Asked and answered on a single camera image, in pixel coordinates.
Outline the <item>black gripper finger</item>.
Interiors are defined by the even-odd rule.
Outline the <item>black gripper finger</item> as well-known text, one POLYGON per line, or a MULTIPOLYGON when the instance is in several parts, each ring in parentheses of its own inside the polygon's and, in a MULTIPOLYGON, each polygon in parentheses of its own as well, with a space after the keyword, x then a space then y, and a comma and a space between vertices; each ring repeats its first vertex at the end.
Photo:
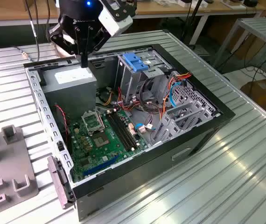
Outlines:
POLYGON ((64 38, 63 29, 58 23, 49 30, 49 37, 53 43, 62 48, 65 52, 70 55, 74 55, 75 58, 80 62, 81 68, 84 68, 84 49, 81 46, 77 33, 75 33, 74 43, 69 42, 64 38))
POLYGON ((94 51, 99 51, 110 37, 111 35, 103 25, 99 25, 98 27, 89 26, 84 51, 85 68, 88 67, 88 55, 94 51))

